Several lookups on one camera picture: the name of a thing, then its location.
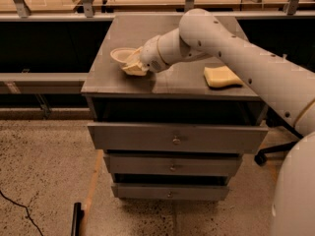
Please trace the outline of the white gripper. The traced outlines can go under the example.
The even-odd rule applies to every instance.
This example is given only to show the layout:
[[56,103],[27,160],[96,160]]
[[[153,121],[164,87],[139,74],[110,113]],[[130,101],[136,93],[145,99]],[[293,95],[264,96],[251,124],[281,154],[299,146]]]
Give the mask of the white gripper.
[[143,77],[148,70],[159,73],[169,68],[169,65],[163,61],[158,50],[158,41],[160,36],[157,35],[149,39],[143,47],[139,47],[131,53],[125,60],[122,70],[130,76]]

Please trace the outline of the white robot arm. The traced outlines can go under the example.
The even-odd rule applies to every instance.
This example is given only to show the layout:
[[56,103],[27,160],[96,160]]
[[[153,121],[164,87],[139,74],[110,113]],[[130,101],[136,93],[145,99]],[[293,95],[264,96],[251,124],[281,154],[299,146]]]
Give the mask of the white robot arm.
[[210,12],[185,13],[177,29],[131,54],[129,75],[161,72],[214,56],[257,93],[302,139],[283,161],[272,205],[271,236],[315,236],[314,73],[233,35]]

